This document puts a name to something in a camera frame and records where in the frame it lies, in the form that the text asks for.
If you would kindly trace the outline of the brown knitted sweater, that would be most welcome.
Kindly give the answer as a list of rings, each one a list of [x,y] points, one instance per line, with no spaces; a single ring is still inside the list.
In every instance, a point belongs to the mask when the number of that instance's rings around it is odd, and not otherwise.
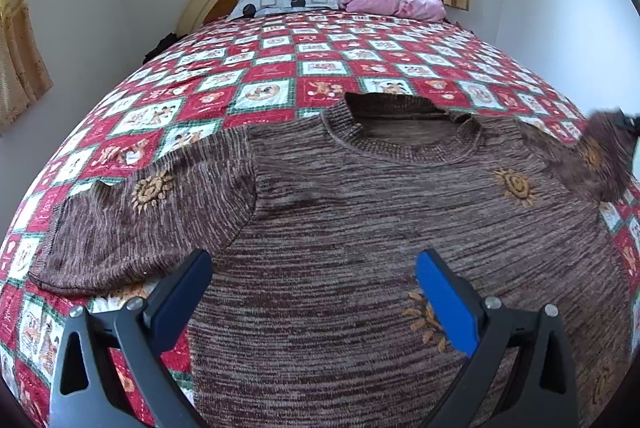
[[[432,248],[511,307],[559,308],[585,427],[631,361],[629,277],[600,206],[623,197],[636,144],[621,113],[566,145],[509,117],[348,93],[67,198],[30,275],[98,296],[205,249],[188,333],[209,425],[413,427],[463,362],[414,276]]]

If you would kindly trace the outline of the red patchwork holiday quilt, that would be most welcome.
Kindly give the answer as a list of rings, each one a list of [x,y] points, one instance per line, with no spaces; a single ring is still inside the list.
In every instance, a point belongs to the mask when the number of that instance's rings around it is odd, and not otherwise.
[[[2,425],[48,422],[72,301],[39,289],[28,271],[58,203],[219,130],[310,117],[347,92],[421,95],[440,107],[509,115],[565,143],[586,124],[536,73],[452,24],[342,12],[213,21],[106,94],[18,207],[1,248],[1,370],[20,409]]]

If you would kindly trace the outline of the yellow curtain side window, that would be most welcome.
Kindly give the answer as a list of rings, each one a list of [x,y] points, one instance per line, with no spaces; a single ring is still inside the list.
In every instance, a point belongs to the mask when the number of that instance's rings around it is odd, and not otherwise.
[[[27,0],[1,0],[0,123],[6,131],[52,88],[38,50]]]

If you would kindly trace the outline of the pink pillow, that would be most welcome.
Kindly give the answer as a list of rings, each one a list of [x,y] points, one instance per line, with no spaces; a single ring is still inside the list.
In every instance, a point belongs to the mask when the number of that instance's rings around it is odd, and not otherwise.
[[[446,18],[442,0],[340,0],[344,10],[352,13],[367,13],[394,16],[418,21],[439,22]]]

